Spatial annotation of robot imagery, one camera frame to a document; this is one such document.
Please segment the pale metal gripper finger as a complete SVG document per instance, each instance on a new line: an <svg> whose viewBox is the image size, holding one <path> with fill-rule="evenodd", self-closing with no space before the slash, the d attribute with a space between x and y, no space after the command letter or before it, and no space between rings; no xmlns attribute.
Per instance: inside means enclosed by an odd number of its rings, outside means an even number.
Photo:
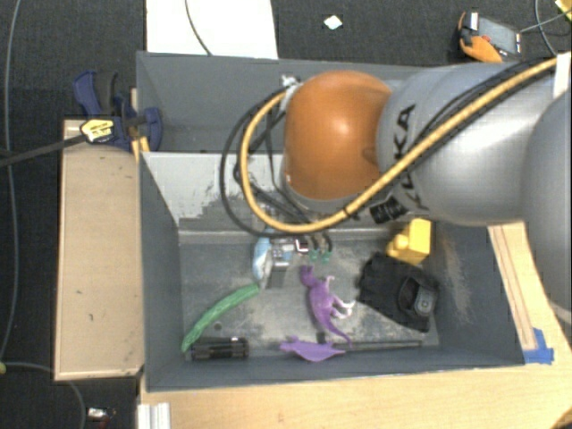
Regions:
<svg viewBox="0 0 572 429"><path fill-rule="evenodd" d="M272 270L271 241L262 237L254 246L252 257L252 272L257 281L264 280Z"/></svg>
<svg viewBox="0 0 572 429"><path fill-rule="evenodd" d="M286 275L290 269L290 263L286 261L274 262L269 276L269 288L281 289L286 281Z"/></svg>

